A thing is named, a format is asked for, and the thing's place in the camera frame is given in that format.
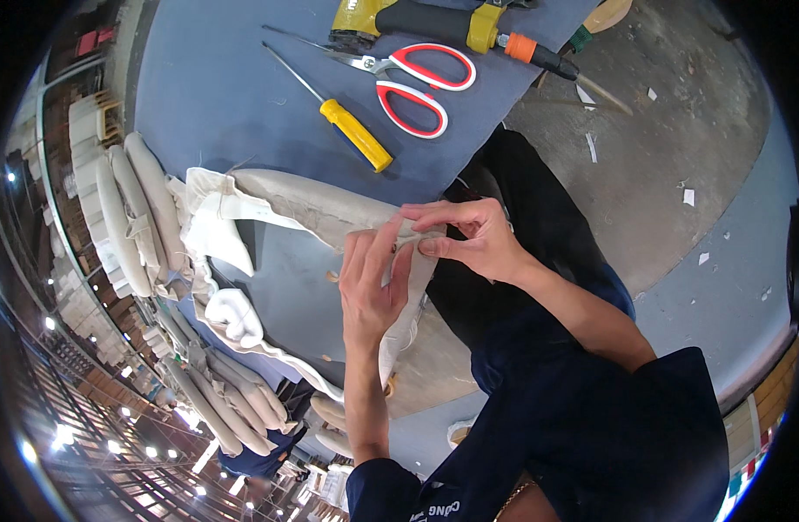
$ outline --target paper scrap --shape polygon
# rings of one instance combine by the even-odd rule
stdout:
[[[591,150],[591,163],[597,162],[597,150],[594,149],[594,139],[591,137],[591,133],[585,133],[585,139],[588,140],[588,148]]]
[[[588,96],[588,93],[585,92],[582,87],[577,85],[577,96],[579,96],[579,101],[583,102],[584,104],[593,104],[594,99]],[[596,107],[586,107],[585,110],[595,110]]]

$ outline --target person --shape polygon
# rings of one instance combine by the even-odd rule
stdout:
[[[474,162],[495,198],[404,204],[347,237],[339,279],[345,412],[361,520],[712,520],[728,450],[705,358],[657,358],[623,283],[579,212],[520,134],[499,129]],[[467,437],[422,484],[390,459],[379,340],[407,301],[412,245],[382,277],[403,218],[446,237],[427,293],[471,352],[489,397]]]
[[[284,435],[280,430],[268,429],[267,438],[276,448],[267,456],[254,453],[243,444],[242,452],[236,457],[229,457],[222,453],[222,448],[217,449],[217,460],[220,461],[222,470],[228,475],[246,477],[246,490],[248,499],[254,505],[260,505],[261,501],[269,495],[272,489],[272,480],[275,474],[283,465],[283,461],[292,453],[292,448],[307,433],[309,426],[304,424],[294,435]]]

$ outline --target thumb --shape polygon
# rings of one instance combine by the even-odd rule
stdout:
[[[462,261],[467,253],[467,241],[456,241],[450,237],[434,237],[420,241],[420,253],[432,257],[445,257]]]

